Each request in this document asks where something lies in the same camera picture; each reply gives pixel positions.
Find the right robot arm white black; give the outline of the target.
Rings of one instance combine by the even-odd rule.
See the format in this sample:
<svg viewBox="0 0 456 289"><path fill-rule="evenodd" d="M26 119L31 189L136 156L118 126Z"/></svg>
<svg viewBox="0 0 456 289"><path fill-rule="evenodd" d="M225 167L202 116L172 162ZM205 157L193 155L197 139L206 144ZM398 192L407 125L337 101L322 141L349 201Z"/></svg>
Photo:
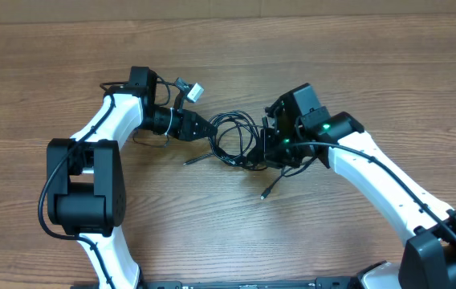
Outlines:
<svg viewBox="0 0 456 289"><path fill-rule="evenodd" d="M321 162L356 187L401 241L399 263L377 263L336 286L456 288L456 210L389 159L364 125L347 112L331 115L309 83L282 94L265 113L249 164L284 171Z"/></svg>

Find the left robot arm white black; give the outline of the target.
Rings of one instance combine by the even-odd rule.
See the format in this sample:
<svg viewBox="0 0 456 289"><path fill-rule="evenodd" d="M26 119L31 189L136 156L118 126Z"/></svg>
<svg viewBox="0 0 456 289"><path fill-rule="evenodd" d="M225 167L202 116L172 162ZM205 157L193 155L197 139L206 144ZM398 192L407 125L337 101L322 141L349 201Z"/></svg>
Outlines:
<svg viewBox="0 0 456 289"><path fill-rule="evenodd" d="M98 288L143 288L142 270L121 226L127 197L120 151L136 130L182 141L213 136L217 130L184 108L204 92L199 83L166 82L149 67L134 66L128 80L100 87L103 103L89 123L47 146L39 224L51 237L83 247Z"/></svg>

